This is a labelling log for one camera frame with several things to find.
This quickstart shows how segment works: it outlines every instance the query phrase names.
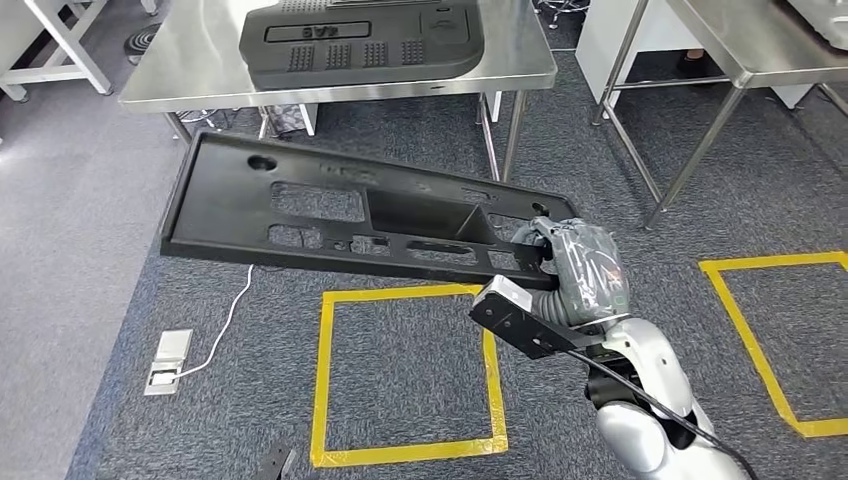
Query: gray carpet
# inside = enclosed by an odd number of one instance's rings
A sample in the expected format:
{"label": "gray carpet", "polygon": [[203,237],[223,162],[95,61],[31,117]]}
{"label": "gray carpet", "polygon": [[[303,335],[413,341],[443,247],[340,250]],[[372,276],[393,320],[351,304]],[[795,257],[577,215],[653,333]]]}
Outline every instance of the gray carpet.
{"label": "gray carpet", "polygon": [[[707,258],[844,248],[845,118],[816,94],[803,110],[787,112],[768,92],[752,92],[649,233],[640,229],[650,205],[635,168],[609,125],[589,126],[592,100],[573,56],[556,58],[556,87],[530,100],[515,183],[567,195],[586,218],[615,232],[635,311],[666,332],[718,434],[761,478],[848,478],[845,437],[804,439],[777,415],[697,266]],[[669,62],[649,58],[639,68],[661,71]],[[621,100],[621,116],[661,184],[723,94],[724,87],[663,89]],[[325,105],[318,136],[285,140],[486,176],[475,107],[470,96]],[[240,114],[236,129],[252,131],[252,115]],[[500,148],[506,131],[496,127]],[[300,454],[293,478],[313,471],[322,292],[420,282],[259,270],[209,368],[184,379],[175,396],[143,397],[159,333],[195,329],[188,364],[202,362],[246,270],[151,252],[69,480],[251,478],[279,440]],[[848,416],[844,271],[791,267],[725,278],[799,418]],[[464,317],[468,306],[468,297],[457,297],[337,307],[327,449],[490,435],[480,331]],[[629,478],[593,428],[581,366],[565,357],[530,361],[500,342],[498,356],[507,452],[320,469],[321,478]]]}

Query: white cable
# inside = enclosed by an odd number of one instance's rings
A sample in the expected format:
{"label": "white cable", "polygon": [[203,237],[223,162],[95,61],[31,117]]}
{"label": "white cable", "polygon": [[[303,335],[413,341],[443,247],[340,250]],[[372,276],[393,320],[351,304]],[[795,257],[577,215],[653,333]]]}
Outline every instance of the white cable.
{"label": "white cable", "polygon": [[227,328],[229,328],[230,323],[232,323],[232,321],[233,321],[233,314],[236,311],[236,305],[238,305],[238,301],[241,300],[241,297],[245,293],[247,293],[247,290],[250,288],[250,283],[253,279],[253,267],[254,266],[255,265],[251,265],[247,269],[247,284],[244,286],[244,288],[241,289],[239,294],[236,295],[236,298],[233,299],[233,303],[232,303],[232,305],[230,305],[230,313],[229,313],[229,315],[227,315],[227,321],[226,321],[226,323],[224,323],[224,327],[221,328],[221,333],[218,334],[218,338],[216,338],[215,342],[212,344],[212,350],[209,351],[209,356],[206,358],[206,361],[201,363],[200,365],[198,365],[194,368],[190,368],[190,369],[188,369],[184,372],[159,374],[159,375],[157,375],[158,381],[173,382],[174,380],[176,380],[178,378],[182,378],[182,377],[185,377],[186,375],[191,375],[192,373],[203,370],[204,368],[206,368],[212,362],[212,358],[215,356],[215,350],[218,349],[218,343],[221,342],[221,338],[224,337],[224,333],[227,332]]}

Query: white table frame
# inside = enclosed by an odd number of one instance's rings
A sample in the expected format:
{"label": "white table frame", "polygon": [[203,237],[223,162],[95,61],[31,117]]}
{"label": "white table frame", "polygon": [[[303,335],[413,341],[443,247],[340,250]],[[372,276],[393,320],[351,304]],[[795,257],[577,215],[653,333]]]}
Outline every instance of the white table frame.
{"label": "white table frame", "polygon": [[[59,46],[47,59],[44,66],[13,69],[0,75],[0,90],[3,90],[14,101],[25,102],[29,97],[22,85],[85,79],[91,83],[97,93],[111,95],[112,84],[80,44],[80,38],[91,27],[91,24],[94,23],[97,15],[100,14],[109,0],[92,1],[88,4],[88,8],[83,8],[78,3],[68,3],[71,12],[77,17],[77,23],[72,29],[69,29],[62,22],[57,12],[44,5],[42,0],[22,1]],[[73,63],[63,65],[62,63],[68,57],[71,58]]]}

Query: panel cutout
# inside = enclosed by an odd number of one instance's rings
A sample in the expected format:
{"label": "panel cutout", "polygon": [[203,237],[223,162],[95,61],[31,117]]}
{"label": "panel cutout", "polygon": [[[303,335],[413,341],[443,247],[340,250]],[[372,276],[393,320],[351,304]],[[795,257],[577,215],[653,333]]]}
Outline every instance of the panel cutout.
{"label": "panel cutout", "polygon": [[487,245],[497,241],[476,205],[371,189],[367,195],[375,230]]}
{"label": "panel cutout", "polygon": [[521,226],[527,225],[529,220],[505,217],[503,215],[490,213],[489,222],[492,224],[492,227],[495,230],[495,235],[497,235],[498,238],[504,242],[511,242],[512,236],[515,235],[515,232],[517,232]]}
{"label": "panel cutout", "polygon": [[271,184],[271,208],[299,217],[343,222],[365,221],[362,196],[350,190],[274,182]]}
{"label": "panel cutout", "polygon": [[380,257],[388,257],[391,253],[387,238],[368,237],[365,235],[354,235],[353,242],[350,244],[350,250],[360,255],[377,255]]}
{"label": "panel cutout", "polygon": [[453,263],[456,265],[475,265],[477,255],[474,250],[458,245],[445,245],[429,242],[409,242],[409,253],[419,260],[431,262]]}
{"label": "panel cutout", "polygon": [[314,228],[272,225],[268,229],[268,240],[284,247],[321,248],[321,232]]}
{"label": "panel cutout", "polygon": [[511,252],[489,250],[489,261],[492,262],[493,267],[500,268],[502,270],[521,270],[521,267],[518,265],[518,260],[515,259],[515,255]]}

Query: black bracket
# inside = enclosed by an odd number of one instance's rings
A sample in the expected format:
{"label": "black bracket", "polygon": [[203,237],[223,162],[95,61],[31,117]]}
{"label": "black bracket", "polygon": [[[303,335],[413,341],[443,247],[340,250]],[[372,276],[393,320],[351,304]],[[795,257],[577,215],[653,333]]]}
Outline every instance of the black bracket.
{"label": "black bracket", "polygon": [[603,336],[588,335],[546,322],[517,305],[507,295],[489,290],[489,285],[483,287],[469,315],[480,326],[534,360],[603,341]]}
{"label": "black bracket", "polygon": [[253,480],[286,480],[287,472],[283,469],[291,468],[295,455],[296,452],[285,443],[275,443],[259,464],[259,472]]}

